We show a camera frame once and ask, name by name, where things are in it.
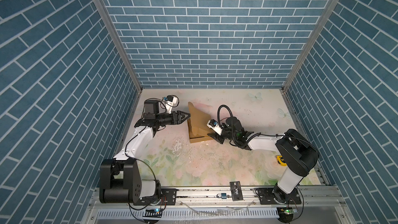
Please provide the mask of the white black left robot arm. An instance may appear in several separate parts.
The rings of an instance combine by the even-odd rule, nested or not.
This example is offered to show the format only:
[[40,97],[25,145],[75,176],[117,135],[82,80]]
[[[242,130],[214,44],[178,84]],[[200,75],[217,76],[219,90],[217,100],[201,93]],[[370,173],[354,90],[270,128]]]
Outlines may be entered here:
[[100,166],[99,200],[101,203],[127,203],[134,205],[155,204],[162,200],[160,181],[143,180],[138,162],[144,148],[161,127],[178,125],[190,118],[189,113],[173,111],[179,98],[168,95],[161,99],[144,101],[141,118],[134,125],[132,138],[112,159],[105,159]]

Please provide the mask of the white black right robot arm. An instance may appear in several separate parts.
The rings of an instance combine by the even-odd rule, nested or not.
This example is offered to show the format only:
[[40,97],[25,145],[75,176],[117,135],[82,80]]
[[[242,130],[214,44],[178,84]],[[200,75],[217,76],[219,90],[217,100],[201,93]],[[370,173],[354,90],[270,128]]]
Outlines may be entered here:
[[208,136],[218,143],[225,140],[244,150],[269,150],[278,152],[287,168],[273,189],[276,202],[284,204],[290,200],[293,190],[314,168],[319,151],[295,129],[289,129],[283,135],[268,135],[244,130],[236,117],[227,118],[225,123],[214,119],[207,126],[213,130]]

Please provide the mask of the brown cardboard box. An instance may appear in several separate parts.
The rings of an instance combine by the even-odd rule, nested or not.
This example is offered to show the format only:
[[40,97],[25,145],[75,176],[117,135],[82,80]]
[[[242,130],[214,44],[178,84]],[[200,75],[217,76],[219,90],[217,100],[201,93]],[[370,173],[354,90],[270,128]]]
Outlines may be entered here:
[[213,140],[208,134],[214,131],[207,126],[211,116],[197,109],[188,102],[190,118],[188,119],[189,141],[191,144]]

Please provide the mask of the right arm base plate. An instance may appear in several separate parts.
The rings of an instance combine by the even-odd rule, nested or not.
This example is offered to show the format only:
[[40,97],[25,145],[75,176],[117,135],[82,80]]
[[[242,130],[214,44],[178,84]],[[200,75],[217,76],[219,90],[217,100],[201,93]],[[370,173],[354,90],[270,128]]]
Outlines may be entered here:
[[262,187],[255,188],[254,193],[260,200],[261,205],[272,205],[272,204],[301,204],[302,198],[297,188],[294,188],[290,194],[286,194],[281,190],[277,190],[277,194],[274,193],[274,187]]

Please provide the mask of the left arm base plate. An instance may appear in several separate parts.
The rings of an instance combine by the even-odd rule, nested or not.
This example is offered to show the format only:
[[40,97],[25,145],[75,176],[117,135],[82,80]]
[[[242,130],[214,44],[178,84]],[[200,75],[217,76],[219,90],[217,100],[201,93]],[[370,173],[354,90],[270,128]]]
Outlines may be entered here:
[[[177,197],[177,189],[176,188],[162,188],[161,196],[166,197],[166,206],[175,205],[176,197]],[[136,206],[145,206],[147,204],[157,204],[160,201],[157,195],[151,197],[142,197],[140,198],[134,205]]]

